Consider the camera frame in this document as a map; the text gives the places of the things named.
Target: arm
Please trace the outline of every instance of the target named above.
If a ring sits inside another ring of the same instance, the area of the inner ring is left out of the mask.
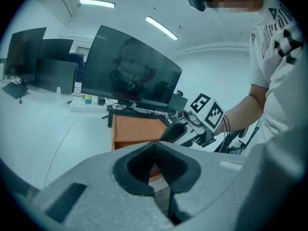
[[[248,127],[257,121],[263,114],[265,105],[265,94],[268,91],[267,88],[251,85],[249,94],[238,105],[228,110],[225,116],[230,122],[231,131],[237,131]],[[228,121],[226,120],[226,126],[229,130]],[[218,129],[215,132],[215,136],[224,131],[223,123],[221,122]]]

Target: ceiling light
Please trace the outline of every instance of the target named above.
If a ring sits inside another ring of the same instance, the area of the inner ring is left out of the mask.
[[[108,8],[114,8],[116,6],[113,2],[105,2],[100,0],[79,0],[81,4],[99,5]]]
[[[173,40],[177,40],[178,37],[175,36],[172,32],[170,32],[167,28],[165,28],[162,24],[160,24],[159,22],[155,21],[153,18],[151,17],[147,17],[145,19],[147,22],[150,22],[152,25],[154,25],[155,27],[157,27],[158,29],[162,30],[164,33],[166,33],[170,38],[172,38]]]

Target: black monitor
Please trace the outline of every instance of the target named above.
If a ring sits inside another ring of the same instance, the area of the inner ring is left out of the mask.
[[[35,80],[38,51],[46,27],[14,33],[9,45],[5,75]]]
[[[179,66],[147,44],[101,26],[88,54],[81,92],[124,105],[167,107],[181,73]]]
[[[38,58],[66,61],[73,42],[72,39],[43,39]]]

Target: keyboard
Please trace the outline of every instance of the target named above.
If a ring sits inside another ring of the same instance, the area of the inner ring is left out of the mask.
[[[14,82],[9,82],[2,90],[11,97],[18,99],[27,93],[28,88]]]
[[[112,120],[114,118],[114,115],[127,116],[127,117],[133,117],[133,118],[159,119],[166,127],[170,125],[170,122],[164,115],[135,113],[135,112],[130,112],[130,111],[121,111],[121,110],[113,109],[109,111],[109,115],[108,115],[108,127],[109,128],[112,127]]]

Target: white t-shirt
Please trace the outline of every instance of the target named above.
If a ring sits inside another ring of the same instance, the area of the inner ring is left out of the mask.
[[[264,0],[250,37],[250,83],[269,90],[266,93],[264,122],[248,145],[247,152],[254,144],[267,142],[274,135],[289,129],[273,91],[294,68],[303,42],[304,37],[296,20],[280,0]]]

